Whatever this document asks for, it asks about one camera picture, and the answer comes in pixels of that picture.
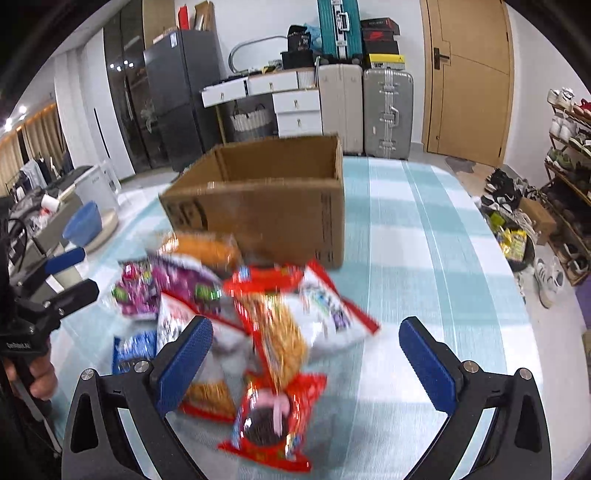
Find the person's left hand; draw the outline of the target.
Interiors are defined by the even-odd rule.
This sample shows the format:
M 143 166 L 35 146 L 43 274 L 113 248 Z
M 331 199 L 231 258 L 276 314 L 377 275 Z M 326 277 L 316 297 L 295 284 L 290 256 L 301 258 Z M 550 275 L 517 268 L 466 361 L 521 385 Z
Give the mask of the person's left hand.
M 48 351 L 45 356 L 37 357 L 29 364 L 29 371 L 34 379 L 30 385 L 31 395 L 43 401 L 50 400 L 58 386 L 50 354 L 51 352 Z M 15 382 L 20 380 L 17 371 L 9 359 L 3 358 L 2 361 L 8 380 L 14 386 Z

